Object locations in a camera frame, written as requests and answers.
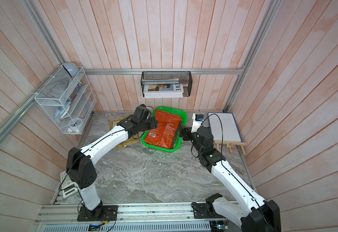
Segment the red chip bag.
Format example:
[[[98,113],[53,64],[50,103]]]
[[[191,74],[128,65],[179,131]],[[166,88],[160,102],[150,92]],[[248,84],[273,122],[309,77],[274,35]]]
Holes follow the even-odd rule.
[[[158,121],[158,127],[149,130],[143,141],[159,148],[172,149],[181,117],[160,109],[155,111],[154,117]]]

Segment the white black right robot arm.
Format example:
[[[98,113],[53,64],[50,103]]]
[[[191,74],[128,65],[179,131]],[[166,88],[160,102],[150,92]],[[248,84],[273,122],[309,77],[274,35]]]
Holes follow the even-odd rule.
[[[206,200],[208,215],[221,215],[239,226],[243,232],[282,230],[279,206],[273,200],[266,201],[238,176],[226,158],[214,147],[209,127],[200,126],[193,132],[190,127],[180,125],[179,136],[192,143],[201,165],[217,177],[238,202],[234,204],[222,195],[215,194]]]

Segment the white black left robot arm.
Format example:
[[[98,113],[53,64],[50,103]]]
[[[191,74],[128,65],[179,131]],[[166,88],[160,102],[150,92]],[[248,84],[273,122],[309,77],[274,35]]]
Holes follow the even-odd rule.
[[[119,121],[108,133],[95,142],[68,152],[66,174],[77,187],[82,199],[81,220],[97,221],[107,215],[102,200],[98,196],[95,181],[95,165],[110,150],[139,132],[157,128],[156,118],[151,117],[146,105],[139,105],[134,114]]]

